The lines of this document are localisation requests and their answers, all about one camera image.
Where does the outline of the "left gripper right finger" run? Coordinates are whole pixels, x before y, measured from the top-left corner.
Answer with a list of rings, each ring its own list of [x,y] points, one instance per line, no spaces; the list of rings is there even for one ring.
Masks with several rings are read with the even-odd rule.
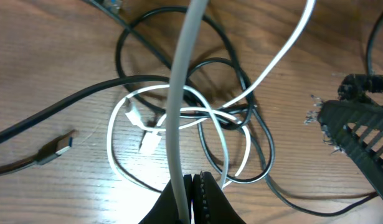
[[[192,206],[195,224],[245,224],[210,172],[193,177]]]

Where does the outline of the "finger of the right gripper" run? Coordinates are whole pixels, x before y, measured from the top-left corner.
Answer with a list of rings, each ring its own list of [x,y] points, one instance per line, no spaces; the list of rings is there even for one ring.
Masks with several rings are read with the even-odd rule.
[[[338,88],[340,100],[371,101],[369,93],[383,93],[383,75],[350,74]]]
[[[317,121],[329,143],[355,163],[383,200],[383,106],[311,98],[318,110],[308,112],[305,123]]]

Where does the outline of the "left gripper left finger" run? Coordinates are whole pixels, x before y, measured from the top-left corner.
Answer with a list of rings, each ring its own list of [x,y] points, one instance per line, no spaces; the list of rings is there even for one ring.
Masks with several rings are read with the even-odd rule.
[[[191,202],[192,202],[192,175],[187,174],[183,177],[187,196],[187,208],[189,221],[191,221]],[[177,224],[186,223],[185,219],[180,219],[176,200],[173,193],[171,180],[166,184],[161,195],[153,205],[152,209],[139,222],[139,224]]]

